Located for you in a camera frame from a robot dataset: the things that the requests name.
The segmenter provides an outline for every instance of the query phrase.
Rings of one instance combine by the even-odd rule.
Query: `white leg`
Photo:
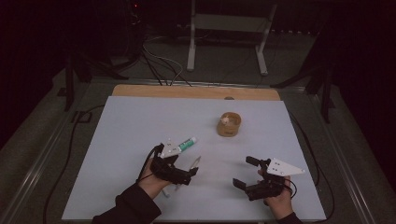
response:
[[[262,76],[268,76],[267,65],[265,64],[264,55],[262,54],[265,46],[265,42],[267,41],[267,37],[270,34],[272,20],[274,18],[276,11],[276,5],[273,5],[270,15],[268,16],[268,21],[265,24],[265,29],[262,32],[262,42],[260,45],[256,46],[256,54],[257,54],[257,61],[260,67],[260,74]]]
[[[187,71],[192,72],[195,64],[195,0],[191,0],[191,37]]]

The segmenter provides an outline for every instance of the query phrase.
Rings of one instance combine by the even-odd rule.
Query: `white metal frame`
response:
[[[265,42],[270,33],[272,20],[276,12],[276,4],[272,5],[271,11],[266,18],[256,17],[240,17],[240,16],[224,16],[209,15],[195,12],[196,0],[191,0],[191,41],[189,50],[189,59],[187,62],[187,71],[192,72],[195,65],[195,30],[227,30],[262,33],[262,41],[256,46],[256,55],[262,76],[268,75],[267,66],[262,54]]]

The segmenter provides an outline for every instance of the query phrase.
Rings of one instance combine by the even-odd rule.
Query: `wooden edge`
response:
[[[248,89],[228,87],[187,87],[187,86],[148,86],[121,84],[114,88],[113,96],[199,98],[235,100],[280,101],[279,94],[273,89]]]

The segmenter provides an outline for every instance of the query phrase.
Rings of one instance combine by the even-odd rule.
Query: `dark background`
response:
[[[73,46],[102,61],[113,55],[128,54],[119,47],[123,46],[122,41],[128,41],[126,32],[133,31],[128,30],[122,16],[125,2],[1,1],[0,147],[51,89],[51,79],[64,68],[65,49]],[[197,9],[255,16],[261,13],[258,8],[267,4],[251,1],[252,7],[243,8],[238,1],[227,2],[225,6],[222,1],[202,0]],[[396,189],[392,172],[396,170],[395,4],[386,1],[278,3],[273,30],[318,35],[303,67],[324,61],[334,64],[333,83],[339,86],[389,183]],[[177,36],[180,35],[177,25],[190,22],[190,1],[145,1],[136,13],[159,33]]]

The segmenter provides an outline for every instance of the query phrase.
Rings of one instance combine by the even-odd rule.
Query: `white table surface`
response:
[[[216,126],[225,112],[242,118],[239,133],[226,138]],[[64,220],[87,220],[115,206],[115,197],[131,186],[149,152],[171,138],[198,142],[179,155],[175,166],[188,170],[199,156],[199,170],[188,186],[155,203],[158,221],[262,221],[274,219],[261,200],[251,202],[233,178],[256,184],[258,167],[246,156],[272,159],[305,169],[291,180],[298,192],[293,208],[302,220],[325,219],[311,174],[282,101],[212,100],[110,96],[75,186]]]

